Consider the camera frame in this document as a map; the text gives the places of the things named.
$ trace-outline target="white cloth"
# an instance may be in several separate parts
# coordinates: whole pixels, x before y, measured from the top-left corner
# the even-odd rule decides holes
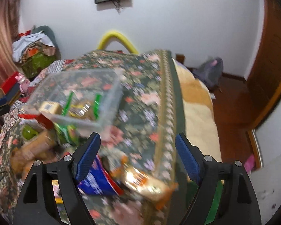
[[[53,46],[54,44],[49,39],[49,37],[41,32],[31,35],[26,35],[21,37],[18,41],[13,43],[13,61],[18,62],[22,56],[22,52],[25,50],[27,46],[31,43],[40,40],[41,43],[47,46]]]

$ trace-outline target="white wall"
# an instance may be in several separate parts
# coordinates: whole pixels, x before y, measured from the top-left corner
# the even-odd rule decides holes
[[[256,130],[256,137],[264,165],[281,155],[281,101]]]
[[[249,60],[249,64],[247,66],[246,72],[244,74],[244,78],[247,80],[252,67],[255,63],[255,59],[259,50],[259,46],[260,46],[260,42],[261,42],[261,37],[262,37],[262,33],[263,33],[263,25],[264,25],[264,0],[259,0],[259,24],[258,24],[258,29],[257,29],[257,35],[256,35],[256,40],[255,40],[255,44],[254,44],[254,48],[253,48],[253,52],[252,52],[252,56],[251,59]]]
[[[170,49],[184,54],[189,67],[220,56],[225,72],[245,76],[260,42],[261,1],[131,0],[119,15],[111,3],[93,0],[21,0],[21,19],[25,30],[50,26],[64,59],[95,49],[106,31],[116,29],[139,52]]]

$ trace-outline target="floral fabric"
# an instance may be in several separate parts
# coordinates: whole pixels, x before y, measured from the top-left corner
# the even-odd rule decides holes
[[[175,68],[171,54],[164,50],[142,55],[95,50],[74,62],[64,64],[63,70],[117,67],[124,69],[121,79],[123,98],[111,128],[111,137],[102,142],[100,152],[112,152],[113,149],[124,152],[135,168],[170,185],[174,182],[175,175],[176,101],[181,101],[175,96],[175,91],[180,92],[180,87],[173,83],[178,78],[176,72],[173,72]],[[19,120],[15,121],[0,144],[0,211],[11,220],[21,188],[21,183],[12,174],[9,164],[12,149],[22,145]],[[97,224],[166,223],[167,206],[164,210],[157,211],[150,202],[129,192],[123,197],[83,198]],[[64,214],[64,207],[59,205],[58,208],[60,214]]]

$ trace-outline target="gold snack wrapper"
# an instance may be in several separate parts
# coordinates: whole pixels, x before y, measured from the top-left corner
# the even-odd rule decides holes
[[[95,120],[92,105],[93,102],[89,100],[81,100],[75,104],[71,104],[69,115],[77,119]]]
[[[158,210],[163,208],[178,186],[177,183],[168,186],[164,182],[144,172],[140,172],[132,166],[125,168],[123,183],[129,189],[152,201]]]

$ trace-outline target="clear plastic container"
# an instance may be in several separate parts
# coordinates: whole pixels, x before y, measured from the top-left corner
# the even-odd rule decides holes
[[[78,119],[48,112],[42,114],[59,125],[75,125],[82,137],[88,138],[92,132],[97,132],[101,139],[106,140],[110,136],[110,126],[123,95],[120,81],[122,74],[122,69],[75,70],[50,74],[32,94],[24,110],[28,114],[39,114],[39,108],[44,101],[58,102],[64,106],[71,91],[75,93],[75,100],[101,94],[97,120]]]

